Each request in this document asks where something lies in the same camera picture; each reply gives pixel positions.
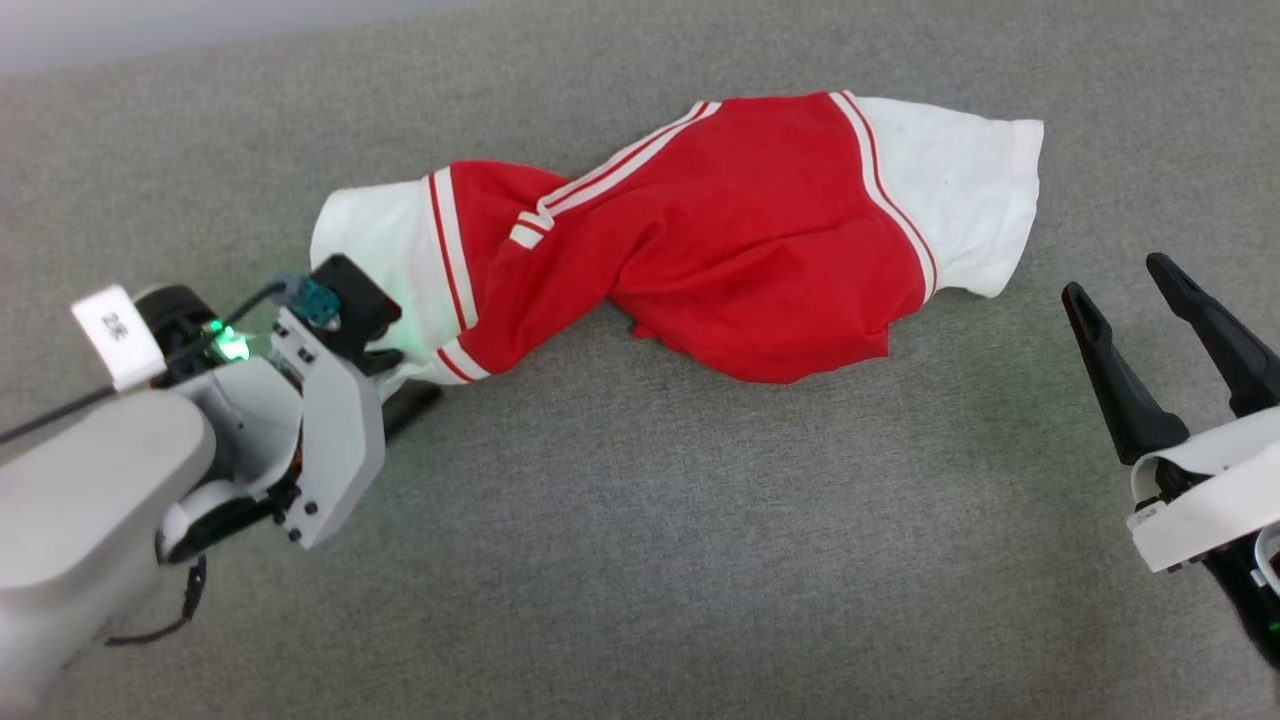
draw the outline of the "white label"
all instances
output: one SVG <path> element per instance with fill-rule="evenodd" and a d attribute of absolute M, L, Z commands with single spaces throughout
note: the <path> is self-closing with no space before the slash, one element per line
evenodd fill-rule
<path fill-rule="evenodd" d="M 125 391 L 165 370 L 164 352 L 120 286 L 111 286 L 74 305 L 72 313 L 97 350 L 115 389 Z"/>

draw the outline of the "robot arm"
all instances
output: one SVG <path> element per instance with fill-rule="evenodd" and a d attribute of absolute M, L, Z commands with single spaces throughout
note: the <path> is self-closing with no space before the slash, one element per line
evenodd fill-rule
<path fill-rule="evenodd" d="M 1280 359 L 1167 256 L 1148 256 L 1147 269 L 1213 359 L 1238 419 L 1193 437 L 1120 356 L 1084 288 L 1069 284 L 1062 304 L 1102 416 L 1134 468 L 1128 527 L 1152 571 L 1208 569 L 1280 669 Z"/>
<path fill-rule="evenodd" d="M 202 562 L 266 518 L 305 548 L 332 537 L 388 434 L 439 396 L 380 401 L 371 375 L 399 356 L 365 348 L 399 307 L 349 260 L 280 284 L 270 352 L 253 357 L 210 342 L 223 324 L 191 291 L 140 299 L 165 372 L 0 468 L 0 717 L 35 706 L 163 565 Z"/>

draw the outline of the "green light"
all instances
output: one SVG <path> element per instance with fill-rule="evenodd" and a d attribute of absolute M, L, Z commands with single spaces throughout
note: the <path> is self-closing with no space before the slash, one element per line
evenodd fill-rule
<path fill-rule="evenodd" d="M 236 328 L 230 325 L 224 325 L 221 320 L 210 320 L 209 331 L 219 333 L 214 343 L 218 345 L 218 351 L 223 354 L 223 357 L 232 363 L 248 360 L 248 337 L 237 333 Z"/>

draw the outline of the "gray fabric surface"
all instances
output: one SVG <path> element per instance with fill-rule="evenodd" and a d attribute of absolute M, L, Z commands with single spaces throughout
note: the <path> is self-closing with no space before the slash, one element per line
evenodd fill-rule
<path fill-rule="evenodd" d="M 1211 579 L 1129 544 L 1059 291 L 1087 284 L 1193 429 L 1229 418 L 1143 256 L 1280 346 L 1276 5 L 690 5 L 536 1 L 0 86 L 5 424 L 104 378 L 69 301 L 180 281 L 227 307 L 303 266 L 340 186 L 474 156 L 581 173 L 733 95 L 1047 123 L 1000 299 L 948 291 L 892 357 L 792 387 L 603 307 L 452 392 L 329 544 L 219 548 L 193 626 L 86 652 L 47 717 L 1274 715 Z"/>

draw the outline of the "black cable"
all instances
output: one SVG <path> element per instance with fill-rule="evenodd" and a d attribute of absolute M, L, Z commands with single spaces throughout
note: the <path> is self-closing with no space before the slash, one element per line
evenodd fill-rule
<path fill-rule="evenodd" d="M 200 598 L 205 593 L 205 583 L 209 582 L 209 564 L 201 555 L 196 564 L 187 571 L 187 596 L 182 603 L 182 618 L 154 633 L 145 635 L 131 635 L 127 638 L 108 638 L 106 647 L 127 647 L 137 644 L 151 644 L 180 630 L 191 619 L 196 616 L 200 607 Z"/>
<path fill-rule="evenodd" d="M 264 288 L 261 288 L 257 292 L 255 292 L 253 295 L 251 295 L 248 300 L 246 300 L 244 302 L 242 302 L 239 305 L 239 307 L 237 307 L 230 315 L 227 316 L 225 320 L 223 320 L 223 324 L 224 325 L 233 325 L 233 324 L 243 320 L 244 315 L 248 315 L 250 311 L 253 307 L 257 307 L 259 304 L 261 304 L 264 300 L 266 300 L 271 295 L 285 290 L 285 287 L 287 286 L 283 282 L 273 282 L 273 283 L 265 286 Z M 218 341 L 218 336 L 219 334 L 220 333 L 212 333 L 212 334 L 205 336 L 205 337 L 202 337 L 202 338 L 200 338 L 200 340 L 197 340 L 197 341 L 187 345 L 186 347 L 179 348 L 177 352 L 174 352 L 169 357 L 165 357 L 165 368 L 166 369 L 172 368 L 172 366 L 177 365 L 178 363 L 182 363 L 183 360 L 189 360 L 192 356 L 204 352 L 211 345 L 214 345 L 214 342 Z M 108 397 L 111 397 L 113 395 L 115 395 L 115 388 L 114 387 L 111 387 L 111 386 L 102 386 L 102 387 L 95 389 L 93 392 L 91 392 L 88 395 L 78 397 L 78 398 L 68 402 L 67 405 L 63 405 L 61 407 L 55 407 L 55 409 L 52 409 L 52 410 L 50 410 L 50 411 L 40 415 L 40 416 L 36 416 L 36 418 L 32 418 L 31 420 L 27 420 L 26 423 L 18 425 L 18 427 L 10 428 L 10 429 L 0 433 L 0 445 L 4 445 L 6 442 L 12 442 L 14 439 L 18 439 L 22 436 L 24 436 L 27 433 L 31 433 L 31 432 L 35 432 L 35 430 L 38 430 L 40 428 L 44 428 L 45 425 L 47 425 L 50 423 L 56 423 L 58 420 L 61 420 L 63 418 L 65 418 L 68 415 L 72 415 L 73 413 L 83 410 L 83 409 L 88 407 L 90 405 L 95 405 L 97 402 L 101 402 L 101 401 L 106 400 Z"/>

